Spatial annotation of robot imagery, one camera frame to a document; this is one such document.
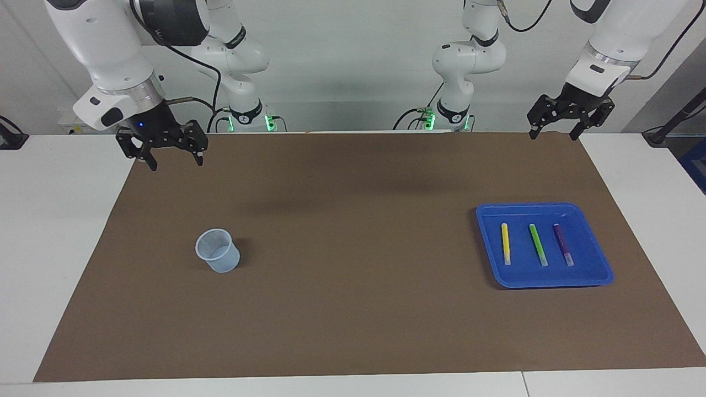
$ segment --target purple marker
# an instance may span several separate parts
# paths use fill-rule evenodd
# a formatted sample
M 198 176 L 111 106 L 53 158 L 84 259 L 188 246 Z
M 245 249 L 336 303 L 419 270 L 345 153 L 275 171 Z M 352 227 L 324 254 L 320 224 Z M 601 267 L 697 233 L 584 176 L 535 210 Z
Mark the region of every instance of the purple marker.
M 556 241 L 559 242 L 559 248 L 561 248 L 561 253 L 564 254 L 564 259 L 566 259 L 566 264 L 573 266 L 573 258 L 569 252 L 569 246 L 566 244 L 566 239 L 564 238 L 564 232 L 561 231 L 561 226 L 558 223 L 554 224 L 554 234 L 556 235 Z

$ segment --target white wall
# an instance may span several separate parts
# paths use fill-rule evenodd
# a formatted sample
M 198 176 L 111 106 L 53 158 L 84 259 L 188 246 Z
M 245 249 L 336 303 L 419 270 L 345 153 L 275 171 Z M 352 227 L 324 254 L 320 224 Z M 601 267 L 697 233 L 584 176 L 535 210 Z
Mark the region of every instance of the white wall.
M 56 109 L 60 105 L 70 107 L 77 99 L 23 24 L 0 0 L 0 114 L 28 134 L 61 134 Z
M 667 123 L 706 87 L 706 40 L 696 48 L 625 128 L 641 132 Z M 706 133 L 706 112 L 679 124 L 672 134 Z
M 90 85 L 88 73 L 56 34 L 42 0 L 0 1 L 25 26 L 41 53 L 52 60 L 61 79 L 82 93 Z M 514 24 L 526 26 L 539 14 L 544 0 L 506 3 Z M 689 3 L 668 33 L 655 42 L 638 72 L 651 71 L 699 3 Z M 425 105 L 438 87 L 441 80 L 431 68 L 434 47 L 468 39 L 460 22 L 461 0 L 238 0 L 237 4 L 248 33 L 272 55 L 270 68 L 253 79 L 263 100 L 287 118 L 292 130 L 391 128 L 406 109 Z M 502 25 L 501 39 L 508 48 L 505 67 L 474 77 L 476 130 L 526 131 L 527 110 L 541 94 L 558 94 L 591 32 L 590 25 L 573 15 L 568 0 L 555 1 L 542 23 L 529 33 L 517 34 Z M 616 89 L 612 97 L 618 107 L 603 128 L 593 131 L 622 130 L 704 37 L 706 18 L 692 29 L 658 76 Z M 211 96 L 213 82 L 188 61 L 164 48 L 146 47 L 145 52 L 166 77 L 168 97 Z M 56 82 L 38 80 L 35 85 L 59 91 Z M 4 93 L 8 98 L 24 95 L 16 88 Z M 52 103 L 65 107 L 72 100 L 66 96 Z M 17 113 L 17 118 L 38 125 L 38 131 L 56 131 L 44 121 L 39 124 L 35 113 Z M 204 125 L 208 116 L 198 105 L 179 105 L 175 113 L 182 121 L 197 117 Z M 572 126 L 572 122 L 556 124 L 564 131 Z

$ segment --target blue plastic tray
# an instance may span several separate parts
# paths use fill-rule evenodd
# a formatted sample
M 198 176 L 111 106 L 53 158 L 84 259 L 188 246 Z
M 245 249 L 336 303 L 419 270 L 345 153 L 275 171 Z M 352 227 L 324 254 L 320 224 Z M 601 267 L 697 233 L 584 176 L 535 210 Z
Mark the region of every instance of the blue plastic tray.
M 485 204 L 476 209 L 495 279 L 507 288 L 592 287 L 613 282 L 613 271 L 586 217 L 571 203 Z M 501 226 L 508 224 L 511 265 L 505 265 Z M 537 226 L 549 267 L 542 267 L 530 234 Z M 574 266 L 567 266 L 553 226 L 564 233 Z

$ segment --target black cable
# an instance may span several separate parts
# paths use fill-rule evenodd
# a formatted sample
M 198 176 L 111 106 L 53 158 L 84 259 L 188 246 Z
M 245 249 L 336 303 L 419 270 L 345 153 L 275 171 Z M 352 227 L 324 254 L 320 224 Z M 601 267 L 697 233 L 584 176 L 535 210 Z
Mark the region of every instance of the black cable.
M 691 22 L 689 22 L 689 24 L 686 26 L 686 28 L 684 28 L 684 30 L 681 32 L 679 37 L 677 37 L 676 41 L 671 45 L 671 47 L 669 48 L 669 51 L 666 52 L 666 54 L 664 55 L 664 58 L 662 58 L 662 61 L 659 63 L 659 65 L 657 65 L 657 68 L 655 68 L 652 73 L 648 74 L 647 76 L 631 76 L 631 80 L 649 80 L 652 77 L 654 77 L 654 75 L 657 74 L 657 72 L 662 68 L 662 66 L 664 65 L 664 62 L 666 62 L 666 60 L 669 58 L 669 56 L 674 51 L 676 46 L 679 45 L 679 42 L 681 41 L 681 39 L 683 39 L 684 36 L 686 36 L 686 33 L 691 29 L 691 27 L 694 26 L 694 23 L 696 23 L 696 20 L 704 12 L 704 8 L 706 8 L 706 0 L 701 1 L 701 7 L 699 8 L 699 11 L 696 13 L 696 15 L 691 20 Z
M 220 84 L 221 84 L 221 80 L 222 80 L 222 75 L 221 75 L 221 73 L 220 73 L 220 70 L 216 69 L 215 67 L 213 67 L 213 66 L 211 66 L 211 65 L 209 65 L 209 64 L 206 64 L 206 63 L 204 63 L 204 62 L 202 62 L 202 61 L 199 61 L 199 60 L 196 59 L 196 58 L 193 58 L 193 57 L 190 57 L 189 55 L 184 54 L 183 52 L 179 51 L 178 49 L 172 47 L 168 42 L 165 42 L 164 40 L 162 40 L 161 38 L 159 38 L 153 31 L 151 31 L 151 30 L 147 27 L 147 25 L 146 25 L 145 22 L 142 20 L 142 18 L 140 18 L 140 16 L 137 14 L 137 8 L 135 8 L 135 0 L 130 0 L 130 10 L 132 11 L 133 16 L 134 16 L 135 19 L 137 20 L 137 23 L 139 23 L 140 26 L 142 26 L 142 29 L 144 29 L 147 33 L 149 33 L 150 36 L 152 36 L 152 39 L 154 39 L 154 41 L 155 41 L 157 44 L 166 47 L 169 51 L 171 51 L 171 52 L 173 52 L 173 53 L 179 55 L 180 57 L 186 58 L 186 59 L 188 59 L 189 61 L 192 61 L 192 62 L 195 63 L 195 64 L 198 64 L 198 65 L 201 65 L 201 66 L 203 66 L 203 67 L 205 67 L 205 68 L 211 69 L 211 70 L 214 71 L 214 72 L 216 73 L 216 75 L 218 76 L 218 78 L 216 79 L 216 88 L 215 88 L 214 91 L 213 91 L 213 105 L 212 105 L 212 108 L 213 108 L 213 115 L 211 116 L 211 119 L 208 121 L 208 128 L 206 129 L 206 132 L 209 132 L 209 131 L 210 131 L 210 128 L 211 128 L 211 124 L 213 123 L 213 119 L 216 117 L 216 114 L 217 114 L 216 111 L 215 111 L 215 108 L 216 108 L 216 101 L 217 101 L 217 99 L 218 99 L 218 90 L 220 89 Z
M 552 2 L 552 1 L 553 1 L 553 0 L 548 0 L 548 1 L 547 1 L 546 5 L 544 6 L 544 10 L 542 10 L 542 13 L 539 14 L 539 17 L 537 18 L 537 20 L 536 20 L 533 24 L 531 24 L 528 28 L 525 28 L 525 29 L 516 28 L 516 27 L 513 25 L 513 23 L 510 22 L 510 16 L 505 16 L 505 15 L 503 15 L 503 17 L 505 18 L 505 22 L 508 24 L 508 26 L 510 26 L 510 29 L 512 29 L 512 30 L 514 30 L 515 32 L 518 32 L 518 33 L 524 33 L 524 32 L 527 32 L 527 31 L 531 30 L 531 29 L 534 28 L 535 26 L 537 26 L 537 24 L 542 20 L 542 18 L 544 18 L 544 14 L 546 14 L 546 11 L 549 9 L 549 6 L 551 5 L 551 2 Z
M 220 123 L 222 121 L 230 122 L 230 118 L 229 117 L 221 117 L 220 119 L 218 119 L 218 121 L 216 122 L 216 132 L 218 132 L 218 123 Z
M 187 103 L 187 102 L 198 102 L 206 106 L 208 109 L 210 109 L 211 113 L 213 113 L 213 106 L 211 106 L 210 103 L 206 102 L 205 100 L 202 100 L 201 98 L 197 97 L 183 97 L 183 98 L 177 98 L 173 100 L 168 100 L 167 105 L 177 105 L 179 103 Z
M 280 120 L 282 120 L 282 123 L 285 125 L 285 132 L 289 132 L 289 129 L 287 129 L 287 120 L 285 120 L 284 117 L 279 117 Z
M 441 92 L 441 88 L 442 88 L 442 87 L 443 87 L 443 82 L 439 85 L 439 88 L 437 88 L 436 92 L 434 93 L 434 95 L 433 95 L 433 96 L 431 97 L 431 99 L 429 100 L 429 103 L 426 104 L 426 107 L 430 107 L 430 106 L 431 106 L 431 103 L 434 102 L 434 100 L 436 99 L 436 96 L 439 95 L 439 93 Z M 417 120 L 417 125 L 414 126 L 414 129 L 418 129 L 418 128 L 419 128 L 419 120 Z
M 689 114 L 689 117 L 686 117 L 684 120 L 681 121 L 681 123 L 685 122 L 686 120 L 691 119 L 692 117 L 696 117 L 699 113 L 703 112 L 704 109 L 706 109 L 706 105 L 703 106 L 703 107 L 702 107 L 701 109 L 699 109 L 698 111 L 696 111 L 696 112 L 694 112 L 694 113 L 692 113 L 692 114 Z M 664 127 L 664 126 L 666 126 L 666 124 L 665 124 L 665 125 L 661 125 L 661 126 L 652 127 L 651 129 L 646 129 L 646 130 L 644 130 L 644 131 L 641 132 L 640 134 L 646 134 L 646 133 L 648 133 L 648 132 L 650 132 L 650 131 L 654 131 L 654 130 L 656 130 L 656 129 L 660 129 L 660 128 Z
M 411 113 L 414 113 L 414 112 L 418 112 L 418 111 L 419 111 L 419 110 L 418 110 L 417 108 L 407 110 L 404 114 L 402 114 L 402 116 L 400 116 L 399 119 L 397 119 L 397 122 L 395 123 L 395 126 L 393 127 L 393 130 L 396 130 L 396 129 L 397 129 L 397 126 L 400 125 L 400 123 L 402 122 L 402 120 L 403 120 L 405 117 L 407 117 L 408 114 L 411 114 Z
M 216 118 L 217 115 L 220 113 L 225 112 L 224 109 L 219 109 L 218 111 L 214 112 L 211 118 L 208 120 L 208 126 L 206 127 L 206 132 L 211 131 L 211 126 L 213 125 L 213 120 Z
M 412 129 L 412 124 L 413 124 L 414 122 L 417 122 L 417 126 L 416 126 L 414 129 L 415 129 L 415 130 L 418 129 L 418 128 L 419 128 L 419 122 L 423 122 L 424 120 L 425 120 L 424 117 L 420 117 L 420 118 L 418 118 L 418 119 L 414 119 L 414 120 L 410 121 L 410 122 L 409 122 L 409 125 L 407 126 L 407 129 L 408 129 L 408 130 L 409 130 L 409 129 Z
M 468 117 L 473 117 L 473 124 L 471 124 L 471 132 L 473 132 L 473 127 L 476 126 L 476 117 L 473 114 L 469 114 Z
M 0 116 L 0 119 L 1 119 L 2 121 L 6 122 L 7 124 L 10 124 L 10 126 L 12 126 L 12 128 L 14 128 L 14 129 L 16 129 L 20 134 L 24 134 L 24 132 L 22 132 L 22 130 L 20 129 L 20 127 L 18 127 L 17 124 L 13 123 L 13 122 L 12 122 L 10 119 L 8 119 L 7 117 L 5 117 L 5 116 Z

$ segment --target brown paper mat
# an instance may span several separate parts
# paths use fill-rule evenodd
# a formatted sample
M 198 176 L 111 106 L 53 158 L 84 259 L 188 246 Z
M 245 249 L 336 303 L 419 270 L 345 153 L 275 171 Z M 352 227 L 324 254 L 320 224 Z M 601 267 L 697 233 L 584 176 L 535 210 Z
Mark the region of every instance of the brown paper mat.
M 135 164 L 35 381 L 706 366 L 567 136 L 210 140 Z M 578 204 L 615 282 L 499 287 L 474 208 L 526 201 Z M 231 273 L 194 254 L 212 227 Z

